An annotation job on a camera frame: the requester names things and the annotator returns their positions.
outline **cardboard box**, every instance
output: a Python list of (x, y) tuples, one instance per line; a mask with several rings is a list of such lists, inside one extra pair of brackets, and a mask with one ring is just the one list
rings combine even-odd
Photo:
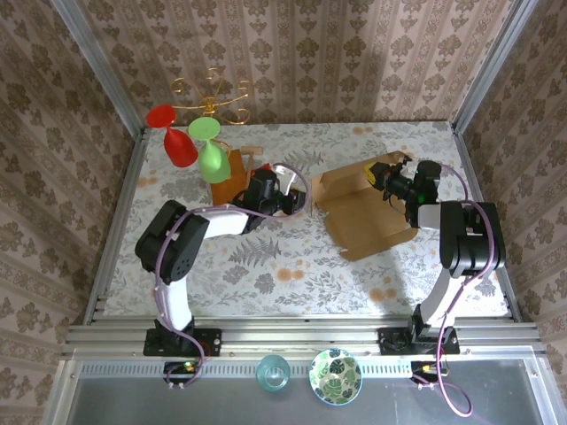
[(363, 259), (404, 243), (417, 235), (400, 212), (404, 204), (392, 197), (394, 210), (382, 200), (382, 192), (370, 186), (364, 166), (375, 162), (397, 164), (404, 153), (395, 151), (350, 166), (328, 171), (311, 182), (312, 206), (328, 212), (325, 226), (333, 241), (345, 248), (349, 261)]

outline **floral wallpaper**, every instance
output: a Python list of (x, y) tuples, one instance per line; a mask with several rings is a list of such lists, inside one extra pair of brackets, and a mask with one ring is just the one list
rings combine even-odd
[(0, 2), (0, 423), (42, 417), (132, 141), (49, 2)]
[[(449, 120), (511, 0), (77, 0), (141, 117), (252, 82), (251, 123)], [(194, 112), (181, 113), (187, 124)]]
[(567, 3), (539, 1), (464, 134), (567, 402)]

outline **aluminum frame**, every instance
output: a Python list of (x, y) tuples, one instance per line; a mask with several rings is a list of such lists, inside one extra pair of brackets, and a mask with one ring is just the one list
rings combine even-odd
[[(478, 184), (477, 174), (475, 173), (474, 167), (472, 166), (469, 151), (467, 150), (467, 146), (465, 145), (462, 133), (455, 126), (452, 126), (452, 129), (454, 142), (457, 145), (457, 150), (459, 151), (459, 156), (461, 157), (462, 168), (464, 169), (464, 173), (467, 177), (467, 182), (469, 183), (470, 194), (475, 201), (482, 202), (485, 199), (482, 195), (480, 185)], [(512, 318), (515, 321), (523, 321), (520, 307), (517, 303), (516, 293), (512, 288), (512, 282), (510, 281), (506, 267), (496, 270), (496, 276), (498, 277), (498, 283), (500, 284), (508, 310), (512, 314)]]
[(478, 69), (477, 76), (470, 85), (470, 89), (453, 119), (453, 123), (460, 133), (464, 133), (464, 130), (470, 124), (472, 117), (486, 93), (488, 93), (496, 75), (504, 65), (508, 54), (537, 5), (537, 0), (516, 0), (510, 6), (510, 12), (504, 20), (499, 34), (486, 53), (486, 58)]
[(120, 115), (122, 123), (132, 137), (137, 139), (143, 133), (145, 123), (130, 102), (128, 93), (112, 69), (89, 23), (83, 16), (81, 8), (75, 0), (53, 0), (53, 6), (77, 41), (83, 56), (89, 62), (106, 95)]
[(116, 204), (114, 211), (113, 222), (108, 231), (108, 238), (106, 239), (103, 255), (98, 265), (97, 275), (90, 292), (89, 303), (85, 310), (83, 324), (87, 325), (92, 321), (96, 311), (97, 302), (99, 297), (103, 296), (109, 289), (113, 281), (114, 269), (118, 261), (122, 237), (126, 230), (128, 222), (128, 215), (130, 213), (130, 206), (134, 199), (136, 192), (136, 182), (142, 171), (144, 163), (145, 152), (148, 147), (150, 132), (144, 132), (139, 140), (134, 145), (132, 157), (128, 164), (128, 170), (122, 183), (122, 190)]
[[(66, 423), (82, 367), (89, 361), (105, 361), (111, 365), (124, 362), (162, 365), (165, 361), (185, 360), (143, 355), (145, 330), (153, 326), (152, 317), (104, 317), (90, 326), (69, 329), (44, 423)], [(248, 365), (273, 353), (284, 354), (287, 360), (300, 365), (332, 345), (350, 351), (362, 362), (378, 365), (391, 364), (396, 359), (433, 360), (432, 355), (380, 355), (378, 330), (405, 326), (407, 321), (405, 316), (209, 317), (197, 318), (196, 325), (223, 329), (221, 356), (208, 360), (212, 365)], [(510, 318), (460, 318), (455, 327), (462, 354), (448, 356), (449, 361), (523, 360), (544, 423), (567, 422), (555, 378), (545, 358), (545, 347), (534, 323), (517, 323)]]

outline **floral tablecloth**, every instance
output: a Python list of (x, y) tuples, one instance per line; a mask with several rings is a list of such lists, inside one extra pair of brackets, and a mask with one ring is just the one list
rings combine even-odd
[[(153, 274), (140, 266), (134, 247), (168, 199), (188, 208), (211, 204), (198, 166), (176, 168), (163, 149), (163, 130), (152, 130), (131, 205), (105, 314), (155, 314)], [(389, 151), (433, 159), (464, 176), (445, 122), (290, 124), (222, 127), (219, 138), (234, 148), (263, 146), (256, 165), (283, 161), (311, 180), (327, 170)], [(462, 198), (458, 180), (443, 172), (439, 197)], [(365, 259), (348, 262), (323, 224), (323, 213), (303, 212), (289, 220), (265, 220), (246, 236), (204, 241), (190, 272), (191, 310), (200, 316), (277, 314), (411, 313), (440, 272), (439, 234), (419, 230), (415, 239)], [(460, 316), (507, 314), (495, 276), (471, 288)]]

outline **gold metal stand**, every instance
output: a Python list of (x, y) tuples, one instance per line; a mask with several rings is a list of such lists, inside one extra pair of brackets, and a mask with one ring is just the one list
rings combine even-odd
[(237, 110), (238, 121), (233, 121), (233, 120), (229, 120), (228, 118), (224, 117), (219, 112), (219, 107), (225, 106), (227, 104), (232, 104), (232, 103), (234, 103), (238, 100), (244, 99), (245, 97), (249, 97), (250, 96), (250, 87), (252, 86), (252, 84), (248, 80), (240, 81), (238, 83), (237, 88), (242, 92), (241, 96), (236, 97), (232, 100), (227, 100), (225, 102), (217, 103), (216, 97), (218, 96), (219, 92), (221, 91), (221, 86), (225, 81), (224, 80), (224, 70), (220, 69), (220, 68), (216, 68), (216, 67), (209, 68), (207, 70), (205, 78), (207, 80), (211, 81), (215, 76), (219, 77), (219, 85), (218, 85), (213, 96), (204, 96), (203, 93), (201, 93), (201, 90), (198, 89), (197, 83), (194, 80), (192, 80), (191, 78), (181, 77), (181, 78), (175, 79), (171, 83), (171, 86), (170, 86), (171, 90), (173, 90), (175, 93), (181, 93), (183, 91), (183, 84), (185, 82), (187, 82), (201, 96), (201, 98), (203, 99), (203, 104), (201, 104), (199, 106), (174, 106), (174, 108), (175, 109), (186, 109), (186, 110), (191, 110), (191, 111), (202, 110), (201, 116), (213, 117), (214, 115), (216, 115), (218, 118), (220, 118), (221, 120), (223, 120), (225, 122), (228, 122), (229, 124), (234, 124), (234, 125), (245, 124), (251, 117), (249, 110), (247, 110), (245, 108), (238, 108), (238, 110)]

